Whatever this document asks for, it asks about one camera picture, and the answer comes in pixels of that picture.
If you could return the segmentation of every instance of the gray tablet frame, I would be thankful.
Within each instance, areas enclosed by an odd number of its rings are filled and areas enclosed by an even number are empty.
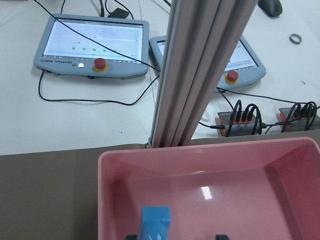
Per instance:
[[[143,20],[131,20],[131,19],[118,19],[109,17],[94,17],[94,16],[80,16],[80,15],[68,15],[68,14],[54,14],[57,19],[69,19],[80,21],[95,21],[95,22],[107,22],[107,23],[120,23],[120,24],[134,24],[142,25],[142,53],[141,61],[148,63],[149,60],[149,23]],[[55,22],[55,18],[50,17],[45,27],[42,39],[38,46],[37,52],[34,57],[34,65],[42,70],[57,74],[66,75],[81,75],[94,77],[110,77],[110,78],[132,78],[144,76],[148,72],[148,66],[143,63],[128,63],[118,62],[112,60],[106,60],[108,69],[103,72],[97,72],[93,69],[94,58],[75,58],[67,57],[55,58],[55,57],[43,57],[49,36],[51,34],[52,27]]]
[[[157,37],[152,37],[149,40],[151,51],[160,69],[162,69],[163,67],[164,56],[161,54],[158,43],[166,41],[166,38],[167,36],[157,36]],[[255,52],[253,51],[253,49],[250,47],[249,43],[246,41],[246,39],[243,36],[241,36],[240,42],[242,43],[244,48],[247,50],[247,52],[250,54],[250,56],[256,63],[257,67],[237,71],[239,74],[239,79],[236,84],[229,84],[225,81],[225,76],[228,74],[228,71],[225,71],[221,76],[219,83],[217,85],[219,88],[233,89],[233,88],[239,88],[239,87],[251,85],[257,82],[258,80],[262,79],[266,75],[266,68],[264,67],[264,65],[258,58],[258,56],[255,54]]]

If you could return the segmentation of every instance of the red emergency stop button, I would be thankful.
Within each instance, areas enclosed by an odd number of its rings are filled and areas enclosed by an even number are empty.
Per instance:
[[[238,82],[239,74],[236,71],[229,71],[227,75],[225,75],[224,79],[227,84],[236,84]]]
[[[104,72],[105,70],[108,69],[108,65],[106,63],[106,60],[104,60],[103,58],[99,57],[97,59],[94,60],[94,65],[93,65],[93,69],[97,72]]]

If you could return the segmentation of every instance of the white table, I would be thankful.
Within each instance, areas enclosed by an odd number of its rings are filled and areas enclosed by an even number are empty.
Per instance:
[[[40,0],[59,13],[62,0]],[[135,19],[150,24],[150,38],[167,33],[170,8],[162,0],[122,0]],[[267,69],[266,76],[252,86],[235,89],[291,101],[320,104],[320,28],[316,0],[303,3],[282,0],[283,13],[270,19],[256,7],[243,33]],[[112,0],[108,7],[119,7]],[[63,13],[98,16],[98,0],[66,0]],[[146,143],[151,134],[158,83],[134,106],[113,103],[46,102],[38,96],[41,71],[33,58],[48,21],[48,14],[35,2],[0,0],[0,155],[84,149],[130,143]],[[289,35],[303,42],[294,45]],[[110,99],[133,102],[156,76],[129,80],[94,79],[84,76],[45,74],[42,94],[47,98]],[[289,103],[226,93],[235,104],[260,107],[265,123],[277,122],[279,108]],[[215,125],[217,112],[230,111],[228,103],[215,94],[203,119]],[[279,132],[279,127],[271,129]],[[217,138],[216,130],[199,126],[193,138]]]
[[[39,2],[50,12],[60,13],[63,1]],[[142,2],[122,2],[135,19],[142,19]],[[110,10],[116,7],[119,6],[115,2],[108,1]],[[66,0],[63,8],[65,14],[98,16],[99,12],[98,0]],[[151,88],[134,106],[46,102],[39,98],[42,71],[34,66],[33,58],[48,19],[49,15],[33,0],[0,1],[0,155],[146,143],[155,110]],[[150,82],[149,72],[145,77],[128,80],[90,80],[84,76],[46,73],[41,89],[51,99],[131,103]]]

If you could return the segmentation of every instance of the gray table surface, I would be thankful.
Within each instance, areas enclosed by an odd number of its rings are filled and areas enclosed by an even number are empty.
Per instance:
[[[191,145],[310,137],[320,131],[192,140]],[[98,158],[146,144],[0,156],[1,240],[96,240]]]

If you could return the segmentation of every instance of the black cable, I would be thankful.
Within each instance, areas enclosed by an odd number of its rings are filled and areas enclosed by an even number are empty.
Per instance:
[[[131,15],[131,18],[134,19],[134,16],[132,15],[131,11],[130,11],[125,5],[123,5],[121,2],[119,2],[119,1],[117,1],[117,0],[114,0],[114,1],[115,1],[116,3],[118,3],[119,5],[121,5],[122,7],[124,7],[124,8],[128,11],[128,13]],[[111,14],[111,12],[110,12],[110,11],[108,10],[108,8],[107,8],[107,0],[105,0],[104,6],[105,6],[106,11],[107,11],[109,14]]]
[[[160,77],[160,75],[158,75],[154,80],[152,80],[152,82],[146,87],[146,89],[143,91],[143,93],[138,97],[137,100],[135,100],[132,103],[126,103],[126,102],[122,102],[122,101],[115,101],[115,100],[93,100],[93,99],[48,99],[45,98],[44,96],[42,96],[41,94],[41,82],[42,79],[44,77],[45,71],[42,71],[40,79],[39,79],[39,84],[38,84],[38,94],[39,97],[42,100],[48,101],[48,102],[95,102],[95,103],[114,103],[114,104],[121,104],[121,105],[125,105],[125,106],[132,106],[135,105],[142,97],[143,95],[146,93],[146,91],[150,88],[150,86]]]
[[[304,126],[305,131],[308,131],[311,115],[312,115],[312,105],[309,105],[306,112],[306,122]]]
[[[270,97],[270,96],[254,95],[254,94],[231,91],[231,90],[227,90],[227,89],[224,89],[224,88],[221,88],[221,87],[216,87],[216,88],[220,89],[222,91],[226,91],[226,92],[232,93],[232,94],[238,94],[238,95],[244,95],[244,96],[256,97],[256,98],[270,99],[270,100],[275,100],[275,101],[285,102],[285,103],[290,103],[290,104],[297,104],[298,103],[298,102],[295,102],[295,101],[282,100],[282,99],[275,98],[275,97]]]
[[[227,130],[227,132],[226,132],[226,134],[225,134],[225,137],[226,137],[226,138],[229,137],[229,135],[230,135],[232,126],[233,126],[234,121],[235,121],[235,118],[236,118],[236,114],[237,114],[237,109],[238,109],[238,107],[240,107],[240,108],[242,107],[242,106],[241,106],[241,100],[236,101],[236,104],[235,104],[235,106],[234,106],[234,109],[233,109],[233,111],[232,111],[232,113],[231,113],[231,116],[230,116],[230,124],[229,124],[228,130]]]
[[[234,119],[236,122],[240,122],[241,113],[242,113],[242,107],[241,107],[241,104],[240,104],[239,108],[238,108],[238,111],[236,112],[235,119]]]
[[[292,116],[294,116],[295,118],[299,117],[300,110],[301,110],[301,104],[298,104],[297,108],[296,108],[296,110],[294,110]]]
[[[107,50],[109,50],[109,51],[111,51],[111,52],[113,52],[113,53],[115,53],[115,54],[118,54],[118,55],[123,56],[123,57],[125,57],[125,58],[134,60],[134,61],[136,61],[136,62],[142,63],[142,64],[147,65],[147,66],[149,66],[150,68],[156,70],[157,72],[160,72],[159,69],[151,66],[150,64],[148,64],[148,63],[146,63],[146,62],[144,62],[144,61],[137,60],[137,59],[135,59],[135,58],[133,58],[133,57],[130,57],[130,56],[124,55],[124,54],[122,54],[122,53],[120,53],[120,52],[117,52],[117,51],[115,51],[115,50],[112,50],[111,48],[109,48],[109,47],[107,47],[107,46],[104,46],[103,44],[101,44],[101,43],[99,43],[99,42],[91,39],[90,37],[87,37],[87,36],[85,36],[85,35],[77,32],[76,30],[74,30],[73,28],[69,27],[68,25],[66,25],[65,23],[63,23],[62,21],[60,21],[58,18],[56,18],[55,16],[53,16],[52,13],[49,12],[49,11],[48,11],[43,5],[41,5],[41,3],[39,3],[37,0],[33,0],[33,1],[35,1],[40,7],[42,7],[42,8],[43,8],[51,17],[53,17],[56,21],[58,21],[59,23],[61,23],[62,25],[64,25],[65,27],[67,27],[68,29],[70,29],[71,31],[73,31],[74,33],[82,36],[82,37],[85,38],[85,39],[88,39],[88,40],[90,40],[90,41],[98,44],[99,46],[101,46],[101,47],[103,47],[103,48],[105,48],[105,49],[107,49]]]
[[[62,14],[62,11],[64,10],[64,5],[65,5],[66,0],[63,0],[62,6],[61,6],[61,11],[60,14]]]
[[[246,106],[246,108],[244,109],[243,114],[241,116],[242,122],[245,122],[247,120],[249,108],[250,108],[249,106]]]
[[[167,0],[163,0],[166,4],[168,4],[169,7],[171,7],[171,3],[168,2]]]
[[[199,124],[202,126],[205,126],[207,128],[210,128],[210,129],[225,129],[225,126],[223,126],[223,125],[206,125],[202,122],[199,122]]]
[[[230,105],[230,107],[232,108],[232,110],[234,109],[234,106],[232,106],[231,102],[228,100],[228,98],[223,94],[223,92],[219,89],[219,87],[216,88],[219,93],[222,95],[222,97],[224,97],[224,99],[228,102],[228,104]]]
[[[104,18],[105,17],[104,3],[102,2],[102,0],[99,0],[99,1],[100,1],[100,8],[101,8],[100,17]]]
[[[260,112],[258,106],[255,105],[255,104],[253,104],[253,103],[250,103],[250,104],[245,108],[245,112],[248,112],[248,110],[249,110],[250,107],[251,107],[251,110],[250,110],[250,112],[249,112],[248,115],[247,115],[247,117],[249,118],[248,120],[251,121],[254,110],[255,110],[255,114],[256,114],[251,135],[255,135],[255,132],[256,132],[256,130],[257,130],[258,122],[259,122],[258,134],[261,135],[261,133],[262,133],[262,128],[263,128],[263,127],[262,127],[262,116],[261,116],[261,112]]]
[[[306,124],[305,124],[305,128],[304,128],[305,131],[308,131],[311,128],[312,124],[314,123],[314,121],[316,119],[315,116],[317,115],[317,109],[318,109],[316,103],[313,102],[313,101],[308,102],[307,105],[313,106],[313,108],[312,108],[310,116],[308,116],[309,117],[309,121],[310,121],[311,117],[312,117],[312,120],[309,123],[308,118],[307,118],[307,121],[306,121]],[[299,107],[299,103],[297,103],[297,105],[293,105],[292,106],[292,108],[291,108],[292,111],[291,111],[291,113],[289,112],[288,116],[291,116],[291,114],[294,111],[296,106]],[[269,127],[269,128],[265,131],[264,134],[267,134],[269,132],[269,130],[274,126],[283,126],[283,125],[285,125],[284,128],[282,128],[282,130],[284,130],[288,124],[291,124],[291,123],[293,123],[295,121],[299,121],[299,120],[301,120],[301,119],[303,119],[305,117],[306,117],[305,115],[301,115],[301,116],[299,116],[299,117],[297,117],[295,119],[292,119],[292,120],[288,120],[288,119],[290,119],[290,117],[289,118],[287,117],[287,119],[285,121],[279,121],[279,122],[276,122],[274,124],[265,124],[265,126]]]
[[[108,14],[111,14],[111,12],[110,12],[110,11],[108,10],[108,8],[107,8],[107,0],[105,0],[104,6],[105,6],[105,10],[108,12]]]
[[[128,12],[129,14],[131,15],[132,19],[134,19],[134,16],[132,15],[131,11],[125,6],[123,5],[121,2],[119,2],[118,0],[114,0],[116,3],[118,3],[119,5],[121,5],[122,7],[124,7]]]

